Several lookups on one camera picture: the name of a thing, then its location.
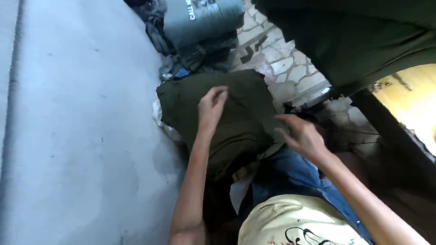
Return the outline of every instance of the white cloth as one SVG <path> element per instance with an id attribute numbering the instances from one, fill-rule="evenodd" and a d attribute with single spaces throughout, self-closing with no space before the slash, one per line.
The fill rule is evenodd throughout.
<path id="1" fill-rule="evenodd" d="M 179 132 L 177 132 L 173 127 L 170 127 L 166 125 L 164 122 L 161 121 L 162 119 L 162 108 L 160 107 L 160 101 L 156 100 L 153 102 L 153 115 L 152 115 L 154 121 L 156 124 L 163 128 L 165 133 L 176 142 L 182 142 L 182 136 L 180 136 Z"/>

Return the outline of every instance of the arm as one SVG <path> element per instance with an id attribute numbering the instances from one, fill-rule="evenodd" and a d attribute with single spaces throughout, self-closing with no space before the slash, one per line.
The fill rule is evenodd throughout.
<path id="1" fill-rule="evenodd" d="M 226 99 L 227 87 L 214 87 L 198 104 L 198 132 L 173 213 L 170 245 L 206 243 L 206 231 L 203 224 L 203 195 L 209 146 L 221 118 Z"/>
<path id="2" fill-rule="evenodd" d="M 287 123 L 295 133 L 292 138 L 283 130 L 277 129 L 283 134 L 289 147 L 309 159 L 327 175 L 358 214 L 377 244 L 429 244 L 325 147 L 321 135 L 312 123 L 295 115 L 279 115 L 276 118 Z"/>

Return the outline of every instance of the white wall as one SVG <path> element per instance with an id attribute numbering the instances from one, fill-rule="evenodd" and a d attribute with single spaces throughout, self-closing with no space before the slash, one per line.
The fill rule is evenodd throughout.
<path id="1" fill-rule="evenodd" d="M 160 57 L 122 0 L 26 0 L 0 243 L 165 244 L 183 180 Z"/>

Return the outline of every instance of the person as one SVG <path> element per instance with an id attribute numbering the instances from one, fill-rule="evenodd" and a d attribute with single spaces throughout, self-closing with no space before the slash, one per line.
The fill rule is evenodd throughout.
<path id="1" fill-rule="evenodd" d="M 203 194 L 211 139 L 228 96 L 212 88 L 198 104 L 198 133 L 170 228 L 170 245 L 206 243 Z M 380 201 L 324 145 L 314 124 L 277 115 L 293 136 L 263 160 L 238 216 L 238 244 L 428 244 Z M 328 179 L 320 179 L 318 168 Z"/>

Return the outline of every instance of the blue jeans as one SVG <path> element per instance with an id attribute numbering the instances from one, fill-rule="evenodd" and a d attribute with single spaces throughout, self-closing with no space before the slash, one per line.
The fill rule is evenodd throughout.
<path id="1" fill-rule="evenodd" d="M 298 194 L 325 200 L 372 244 L 370 234 L 339 190 L 328 179 L 320 179 L 318 168 L 313 163 L 287 147 L 261 160 L 257 174 L 239 208 L 240 224 L 242 225 L 256 205 L 282 194 Z"/>

